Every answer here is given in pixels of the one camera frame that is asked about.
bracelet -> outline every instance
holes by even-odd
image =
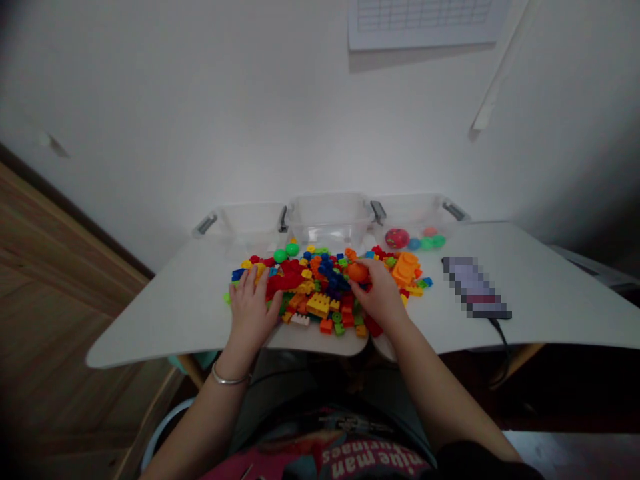
[[[218,376],[217,372],[215,371],[216,363],[218,363],[217,360],[213,362],[213,365],[211,366],[211,374],[213,375],[213,378],[216,381],[216,383],[219,383],[220,385],[238,385],[239,383],[242,383],[245,380],[251,381],[252,375],[250,373],[246,374],[244,377],[238,380],[226,380],[224,378],[221,378],[220,376]]]

orange ball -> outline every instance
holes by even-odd
[[[350,263],[347,266],[347,275],[356,283],[364,283],[369,278],[369,269],[359,263]]]

paper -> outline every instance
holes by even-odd
[[[492,43],[511,0],[349,0],[349,48]]]

plastic storage bin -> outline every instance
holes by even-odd
[[[222,205],[213,210],[217,220],[206,236],[220,235],[217,240],[227,244],[225,254],[230,260],[242,262],[252,255],[272,257],[274,251],[285,246],[286,236],[279,233],[284,207],[284,203]]]
[[[449,240],[461,223],[471,220],[469,215],[450,199],[440,193],[412,193],[407,195],[387,195],[374,199],[376,210],[376,224],[373,234],[378,244],[386,251],[404,251],[416,249],[416,242],[421,242],[425,236],[434,234],[444,236]],[[392,239],[398,240],[401,247],[393,247],[386,241],[386,236],[392,229],[404,230],[409,239],[414,242],[403,245],[404,232],[390,233]]]
[[[355,192],[295,197],[285,216],[302,249],[312,244],[334,252],[358,250],[373,219],[368,198]]]

smartphone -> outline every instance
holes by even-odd
[[[442,259],[445,273],[456,295],[460,296],[471,318],[509,320],[512,317],[506,303],[473,257],[446,257]]]

